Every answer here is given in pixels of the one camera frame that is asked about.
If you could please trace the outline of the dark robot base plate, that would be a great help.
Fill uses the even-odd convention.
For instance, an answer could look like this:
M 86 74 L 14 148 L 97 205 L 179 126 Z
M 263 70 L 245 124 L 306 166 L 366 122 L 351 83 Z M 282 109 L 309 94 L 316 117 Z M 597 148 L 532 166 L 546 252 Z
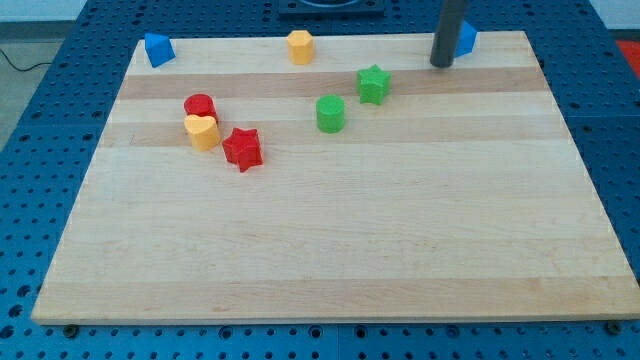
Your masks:
M 380 15 L 385 0 L 277 0 L 280 17 Z

